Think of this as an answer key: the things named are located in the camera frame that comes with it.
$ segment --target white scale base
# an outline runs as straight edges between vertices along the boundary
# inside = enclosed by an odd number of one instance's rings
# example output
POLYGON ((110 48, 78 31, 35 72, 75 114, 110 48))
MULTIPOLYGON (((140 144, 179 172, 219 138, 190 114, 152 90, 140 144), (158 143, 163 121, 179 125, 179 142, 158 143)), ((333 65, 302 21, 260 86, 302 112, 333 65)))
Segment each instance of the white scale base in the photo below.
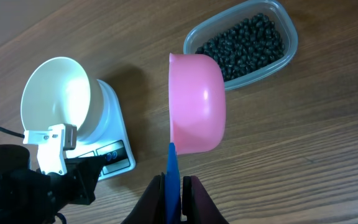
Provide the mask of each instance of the white scale base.
POLYGON ((99 180, 103 180, 134 169, 135 159, 129 145, 117 95, 107 83, 101 80, 98 80, 98 82, 103 92, 104 103, 109 106, 103 111, 101 124, 96 128, 98 133, 91 134, 92 137, 96 136, 97 140, 90 144, 77 141, 76 148, 66 151, 66 156, 67 158, 76 158, 110 153, 110 155, 113 155, 112 159, 114 159, 114 155, 117 156, 114 151, 126 152, 125 159, 103 167, 99 176, 99 180))

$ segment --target black cable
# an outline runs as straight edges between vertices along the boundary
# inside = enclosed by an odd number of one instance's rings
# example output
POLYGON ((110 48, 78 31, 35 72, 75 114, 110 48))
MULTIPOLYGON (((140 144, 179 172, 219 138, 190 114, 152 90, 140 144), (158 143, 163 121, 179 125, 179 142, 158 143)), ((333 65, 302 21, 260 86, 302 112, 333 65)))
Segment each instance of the black cable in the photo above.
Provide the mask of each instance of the black cable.
POLYGON ((62 224, 67 224, 66 217, 62 213, 57 213, 56 216, 62 221, 62 224))
POLYGON ((19 137, 19 138, 24 138, 24 134, 16 133, 16 132, 14 132, 14 131, 5 129, 5 128, 3 128, 3 127, 0 127, 0 131, 2 131, 3 133, 6 133, 6 134, 10 134, 10 135, 19 137))

